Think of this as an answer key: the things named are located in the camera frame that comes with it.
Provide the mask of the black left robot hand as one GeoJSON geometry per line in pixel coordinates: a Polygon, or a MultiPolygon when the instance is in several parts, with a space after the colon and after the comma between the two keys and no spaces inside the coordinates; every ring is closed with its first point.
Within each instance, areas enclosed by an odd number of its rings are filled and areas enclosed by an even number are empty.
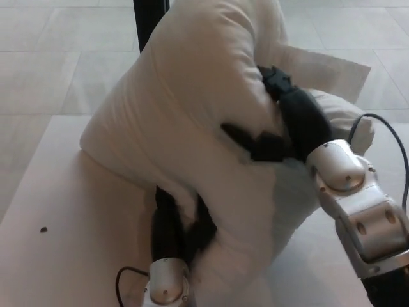
{"type": "Polygon", "coordinates": [[[155,201],[157,208],[151,220],[152,260],[178,258],[190,267],[196,255],[208,247],[217,232],[208,207],[202,197],[197,196],[196,219],[185,230],[173,196],[156,187],[155,201]]]}

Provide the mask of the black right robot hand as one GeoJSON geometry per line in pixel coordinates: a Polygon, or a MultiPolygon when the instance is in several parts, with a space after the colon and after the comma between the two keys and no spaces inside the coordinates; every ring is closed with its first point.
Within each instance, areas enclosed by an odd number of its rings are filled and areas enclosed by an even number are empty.
{"type": "Polygon", "coordinates": [[[239,146],[247,150],[252,161],[282,162],[294,158],[305,162],[317,147],[333,140],[332,126],[315,98],[295,86],[291,77],[277,67],[259,67],[266,92],[281,112],[290,145],[284,138],[262,132],[253,138],[249,132],[232,123],[221,129],[239,146]]]}

